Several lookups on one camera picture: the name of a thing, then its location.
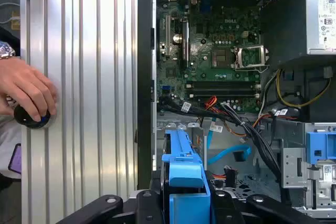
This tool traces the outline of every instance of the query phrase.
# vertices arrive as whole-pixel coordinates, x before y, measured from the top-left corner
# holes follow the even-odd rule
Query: motherboard
[[[202,107],[211,96],[238,113],[259,112],[258,7],[218,7],[212,0],[157,6],[157,92]]]

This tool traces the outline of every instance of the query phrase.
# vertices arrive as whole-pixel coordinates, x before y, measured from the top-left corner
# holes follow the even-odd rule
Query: hand
[[[38,70],[17,58],[0,60],[0,115],[13,115],[6,97],[16,100],[39,122],[47,110],[56,114],[57,91],[52,82]]]

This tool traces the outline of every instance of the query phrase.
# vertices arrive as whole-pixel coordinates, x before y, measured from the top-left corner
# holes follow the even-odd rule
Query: wristwatch
[[[15,56],[14,49],[6,42],[0,41],[0,60]]]

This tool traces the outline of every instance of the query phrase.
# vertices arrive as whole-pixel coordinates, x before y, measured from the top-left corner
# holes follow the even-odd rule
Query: ribbed metal surface
[[[20,0],[21,57],[56,85],[58,114],[23,130],[23,223],[55,223],[136,185],[137,0]]]

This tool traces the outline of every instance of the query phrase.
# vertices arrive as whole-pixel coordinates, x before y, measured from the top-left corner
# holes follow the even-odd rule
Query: yellow power wire
[[[279,69],[278,72],[277,72],[276,87],[277,87],[278,97],[283,102],[283,104],[285,104],[289,107],[304,107],[304,106],[312,104],[314,101],[318,100],[327,91],[327,89],[328,89],[328,87],[330,86],[330,83],[331,83],[331,78],[330,78],[326,88],[321,93],[319,93],[316,97],[311,99],[310,101],[305,102],[304,104],[292,104],[292,103],[286,102],[281,96],[281,92],[280,92],[280,75],[281,75],[281,72],[282,72],[281,69]]]

